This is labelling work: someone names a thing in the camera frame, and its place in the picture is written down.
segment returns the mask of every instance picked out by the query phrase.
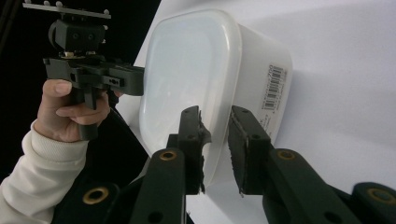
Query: screw hole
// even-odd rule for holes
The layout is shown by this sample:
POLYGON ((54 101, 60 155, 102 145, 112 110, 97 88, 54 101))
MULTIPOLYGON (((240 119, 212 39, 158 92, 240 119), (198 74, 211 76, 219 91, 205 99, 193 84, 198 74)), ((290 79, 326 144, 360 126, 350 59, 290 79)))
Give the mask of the screw hole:
POLYGON ((76 81, 76 75, 75 74, 70 74, 70 78, 72 79, 72 81, 76 81))
POLYGON ((368 189, 369 196, 380 203, 396 204, 396 198, 383 189, 368 189))
POLYGON ((177 156, 176 152, 173 150, 165 151, 160 155, 160 159, 163 161, 171 161, 174 160, 177 156))
POLYGON ((105 187, 99 187, 91 189, 84 194, 82 201, 85 204, 96 204, 102 202, 108 196, 108 189, 105 187))
POLYGON ((295 158, 295 155, 292 152, 287 151, 287 150, 279 150, 277 152, 277 156, 280 159, 285 160, 285 161, 291 161, 291 160, 294 160, 294 158, 295 158))
POLYGON ((115 79, 110 79, 109 82, 114 84, 114 85, 119 84, 119 82, 117 80, 115 80, 115 79))

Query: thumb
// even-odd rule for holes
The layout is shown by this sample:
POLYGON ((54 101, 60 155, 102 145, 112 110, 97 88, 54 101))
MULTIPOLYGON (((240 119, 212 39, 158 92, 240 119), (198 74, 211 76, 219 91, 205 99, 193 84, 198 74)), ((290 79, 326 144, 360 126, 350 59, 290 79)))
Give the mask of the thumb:
POLYGON ((49 79, 43 85, 42 101, 51 106, 62 106, 59 98, 64 97, 72 90, 72 84, 61 79, 49 79))

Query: barcode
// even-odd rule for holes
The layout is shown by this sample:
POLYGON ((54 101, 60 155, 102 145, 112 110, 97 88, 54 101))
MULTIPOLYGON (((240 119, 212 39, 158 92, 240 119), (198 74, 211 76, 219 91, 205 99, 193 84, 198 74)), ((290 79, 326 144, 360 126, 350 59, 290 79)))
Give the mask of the barcode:
POLYGON ((263 109, 275 110, 277 101, 279 100, 279 95, 281 93, 280 89, 283 86, 284 78, 285 78, 285 73, 283 68, 270 65, 268 78, 269 78, 269 83, 264 98, 265 100, 263 104, 263 109))

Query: finger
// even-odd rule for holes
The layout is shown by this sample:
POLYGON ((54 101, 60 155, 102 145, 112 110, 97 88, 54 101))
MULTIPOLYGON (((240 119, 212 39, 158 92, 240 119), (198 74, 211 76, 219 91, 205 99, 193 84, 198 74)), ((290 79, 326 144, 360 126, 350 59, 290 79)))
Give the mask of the finger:
POLYGON ((49 79, 43 85, 43 94, 48 97, 63 97, 72 90, 72 83, 61 79, 49 79))
POLYGON ((61 79, 49 79, 43 85, 42 103, 44 107, 60 107, 66 104, 66 100, 60 98, 68 95, 72 90, 72 84, 61 79))
POLYGON ((107 115, 110 112, 110 106, 108 105, 108 97, 106 94, 103 94, 102 97, 96 101, 96 106, 97 108, 95 110, 88 108, 85 104, 64 106, 59 108, 56 114, 60 117, 69 118, 84 118, 102 114, 107 115))
POLYGON ((119 92, 119 91, 114 91, 114 94, 115 94, 117 97, 121 97, 121 96, 123 95, 123 93, 122 93, 122 92, 119 92))
POLYGON ((70 117, 75 123, 81 125, 100 124, 108 115, 110 110, 101 110, 98 113, 79 117, 70 117))

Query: plastic lid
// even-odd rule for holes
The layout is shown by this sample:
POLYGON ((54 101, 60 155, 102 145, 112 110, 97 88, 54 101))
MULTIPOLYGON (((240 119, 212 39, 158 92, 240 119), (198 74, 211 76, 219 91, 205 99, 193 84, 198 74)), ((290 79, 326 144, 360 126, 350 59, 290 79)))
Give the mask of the plastic lid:
POLYGON ((148 153, 178 133, 182 110, 198 105, 212 143, 204 147, 205 183, 215 173, 227 133, 241 62, 239 26, 219 10, 164 20, 148 46, 140 132, 148 153))

